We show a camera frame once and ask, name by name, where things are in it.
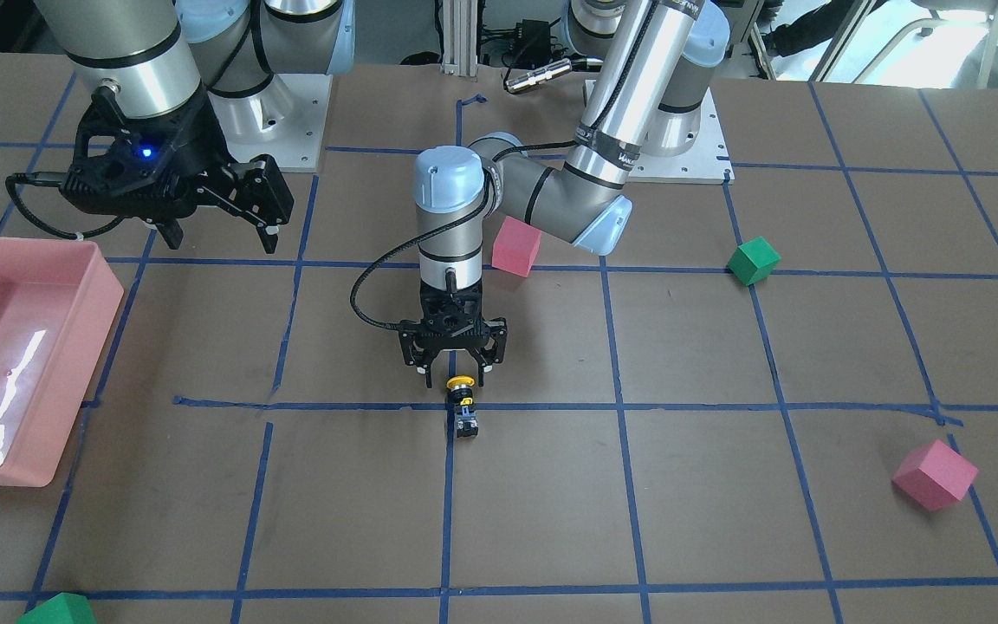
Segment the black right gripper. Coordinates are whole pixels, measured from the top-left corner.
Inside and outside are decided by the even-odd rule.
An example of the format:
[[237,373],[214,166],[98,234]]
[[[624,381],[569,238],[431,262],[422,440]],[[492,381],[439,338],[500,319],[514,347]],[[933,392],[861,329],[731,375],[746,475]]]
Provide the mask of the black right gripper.
[[145,119],[127,117],[107,84],[91,100],[58,185],[76,209],[141,218],[175,251],[184,240],[179,219],[216,206],[252,224],[264,251],[275,253],[280,228],[292,217],[288,182],[272,155],[235,162],[205,87],[171,112]]

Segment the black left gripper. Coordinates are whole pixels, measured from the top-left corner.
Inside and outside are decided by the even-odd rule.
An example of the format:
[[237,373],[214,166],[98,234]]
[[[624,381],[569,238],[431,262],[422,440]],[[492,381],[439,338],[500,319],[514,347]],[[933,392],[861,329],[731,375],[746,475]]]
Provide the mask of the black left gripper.
[[483,287],[457,292],[432,287],[419,289],[420,322],[401,322],[399,345],[404,363],[420,370],[426,387],[433,388],[432,364],[443,350],[474,353],[480,387],[495,364],[503,363],[509,328],[503,317],[483,319]]

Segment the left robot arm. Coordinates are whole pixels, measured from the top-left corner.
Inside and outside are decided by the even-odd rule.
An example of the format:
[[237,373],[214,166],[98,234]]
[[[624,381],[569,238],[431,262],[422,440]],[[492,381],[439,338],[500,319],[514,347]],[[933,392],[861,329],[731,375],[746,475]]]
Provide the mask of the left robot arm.
[[413,166],[419,320],[391,325],[408,367],[426,378],[440,353],[461,350],[479,373],[502,362],[508,327],[483,315],[483,222],[500,212],[606,256],[629,220],[623,194],[641,157],[686,150],[731,24],[713,1],[570,1],[565,32],[603,61],[559,167],[507,132],[424,150]]

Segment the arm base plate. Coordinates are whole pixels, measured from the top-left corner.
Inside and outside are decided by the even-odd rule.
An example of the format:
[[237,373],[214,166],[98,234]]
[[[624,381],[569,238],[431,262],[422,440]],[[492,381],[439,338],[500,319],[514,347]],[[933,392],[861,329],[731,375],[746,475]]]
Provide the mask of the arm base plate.
[[330,103],[331,75],[273,75],[256,94],[210,94],[238,161],[269,154],[284,172],[316,172]]
[[703,87],[703,98],[690,111],[666,112],[659,99],[651,101],[640,155],[627,173],[630,180],[713,185],[734,181],[710,78],[690,79],[689,84]]

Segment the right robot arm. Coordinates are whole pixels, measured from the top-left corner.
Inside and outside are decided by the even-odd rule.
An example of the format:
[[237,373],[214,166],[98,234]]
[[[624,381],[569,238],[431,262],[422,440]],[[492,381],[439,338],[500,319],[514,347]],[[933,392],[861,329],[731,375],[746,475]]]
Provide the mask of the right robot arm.
[[39,1],[90,91],[66,172],[15,173],[5,189],[43,232],[102,236],[129,218],[177,249],[181,221],[218,208],[266,253],[292,217],[278,162],[300,132],[282,76],[345,74],[352,1]]

